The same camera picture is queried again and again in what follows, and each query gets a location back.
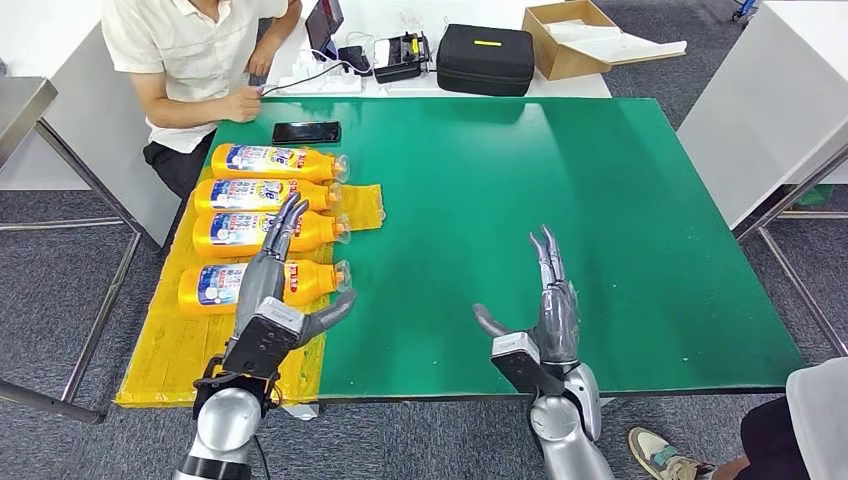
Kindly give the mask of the person's right hand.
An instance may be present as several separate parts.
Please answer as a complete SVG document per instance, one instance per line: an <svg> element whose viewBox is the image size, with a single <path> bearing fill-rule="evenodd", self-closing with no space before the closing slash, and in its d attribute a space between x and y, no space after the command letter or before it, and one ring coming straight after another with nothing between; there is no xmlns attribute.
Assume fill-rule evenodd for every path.
<svg viewBox="0 0 848 480"><path fill-rule="evenodd" d="M246 123L254 120L260 109L261 90L253 86L244 86L219 99L216 116L219 121Z"/></svg>

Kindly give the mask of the person's left hand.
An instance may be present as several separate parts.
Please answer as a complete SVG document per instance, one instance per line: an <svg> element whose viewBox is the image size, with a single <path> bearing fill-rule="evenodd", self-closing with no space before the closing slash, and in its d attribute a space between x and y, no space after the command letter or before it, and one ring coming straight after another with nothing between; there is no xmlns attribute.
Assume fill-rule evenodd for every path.
<svg viewBox="0 0 848 480"><path fill-rule="evenodd" d="M279 47L280 43L275 38L262 38L256 44L245 71L252 76L267 76Z"/></svg>

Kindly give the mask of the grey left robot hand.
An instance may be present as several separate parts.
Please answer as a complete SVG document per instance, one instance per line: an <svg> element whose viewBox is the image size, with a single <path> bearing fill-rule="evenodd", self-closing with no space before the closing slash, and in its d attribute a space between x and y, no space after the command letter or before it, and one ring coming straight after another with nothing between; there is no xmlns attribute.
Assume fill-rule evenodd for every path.
<svg viewBox="0 0 848 480"><path fill-rule="evenodd" d="M248 262L240 285L232 341L241 336L263 300L268 297L283 300L284 261L296 224L308 207L309 202L302 200L299 193L290 194L266 233L260 251ZM342 293L332 305L315 313L299 312L303 318L302 330L293 349L303 347L342 321L353 309L356 300L357 292L350 290Z"/></svg>

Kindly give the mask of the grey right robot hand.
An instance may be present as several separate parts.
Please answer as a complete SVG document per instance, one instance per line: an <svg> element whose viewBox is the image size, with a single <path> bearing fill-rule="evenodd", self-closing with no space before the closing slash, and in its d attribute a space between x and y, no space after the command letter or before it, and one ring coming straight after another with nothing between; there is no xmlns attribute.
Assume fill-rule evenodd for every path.
<svg viewBox="0 0 848 480"><path fill-rule="evenodd" d="M541 232L543 239L532 233L528 235L536 252L541 279L535 326L511 330L480 303L475 304L472 311L478 325L492 339L493 363L519 361L570 369L579 364L577 294L567 277L555 235L546 225L541 226Z"/></svg>

